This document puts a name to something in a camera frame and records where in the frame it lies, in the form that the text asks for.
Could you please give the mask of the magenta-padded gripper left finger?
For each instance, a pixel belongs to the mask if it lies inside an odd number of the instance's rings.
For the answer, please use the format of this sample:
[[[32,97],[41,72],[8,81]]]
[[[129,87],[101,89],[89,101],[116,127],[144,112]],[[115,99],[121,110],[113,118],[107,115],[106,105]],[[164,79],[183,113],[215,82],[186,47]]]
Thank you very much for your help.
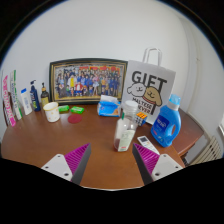
[[[87,143],[66,155],[56,154],[42,169],[79,185],[91,154],[91,144]]]

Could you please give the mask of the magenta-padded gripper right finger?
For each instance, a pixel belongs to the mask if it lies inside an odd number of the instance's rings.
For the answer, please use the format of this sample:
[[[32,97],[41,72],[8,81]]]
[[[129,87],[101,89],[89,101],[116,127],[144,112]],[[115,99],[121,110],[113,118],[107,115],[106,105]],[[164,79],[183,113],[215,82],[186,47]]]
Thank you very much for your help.
[[[168,154],[158,155],[136,143],[133,144],[132,153],[145,185],[182,169]]]

